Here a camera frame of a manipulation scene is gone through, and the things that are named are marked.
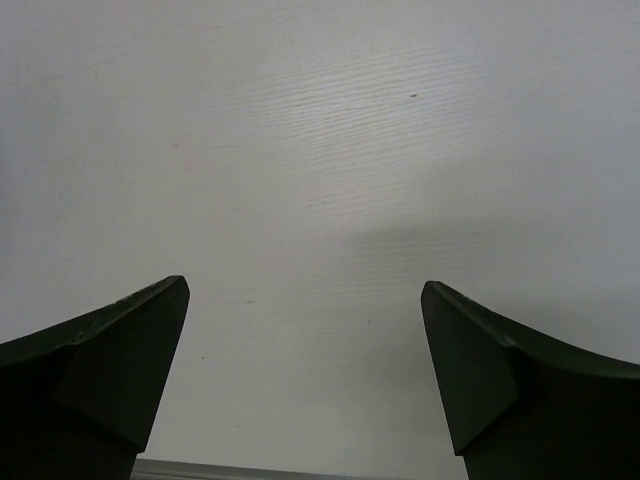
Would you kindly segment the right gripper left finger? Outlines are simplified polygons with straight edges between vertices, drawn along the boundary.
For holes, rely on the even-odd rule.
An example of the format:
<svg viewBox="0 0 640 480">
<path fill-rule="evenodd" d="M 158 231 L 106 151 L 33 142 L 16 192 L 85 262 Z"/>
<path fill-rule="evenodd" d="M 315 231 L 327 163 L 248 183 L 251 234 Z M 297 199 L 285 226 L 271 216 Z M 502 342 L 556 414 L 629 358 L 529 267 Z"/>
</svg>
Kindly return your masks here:
<svg viewBox="0 0 640 480">
<path fill-rule="evenodd" d="M 169 276 L 1 346 L 1 476 L 127 479 L 144 452 L 186 319 Z"/>
</svg>

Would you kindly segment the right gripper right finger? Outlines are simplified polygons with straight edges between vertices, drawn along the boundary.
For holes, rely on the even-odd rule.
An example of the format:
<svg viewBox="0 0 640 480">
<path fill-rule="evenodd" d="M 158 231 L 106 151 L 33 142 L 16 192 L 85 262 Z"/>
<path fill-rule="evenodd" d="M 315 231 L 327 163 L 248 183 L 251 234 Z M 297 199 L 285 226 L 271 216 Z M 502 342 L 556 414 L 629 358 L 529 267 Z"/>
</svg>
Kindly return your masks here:
<svg viewBox="0 0 640 480">
<path fill-rule="evenodd" d="M 439 281 L 424 285 L 421 308 L 469 478 L 638 478 L 638 365 L 557 340 Z"/>
</svg>

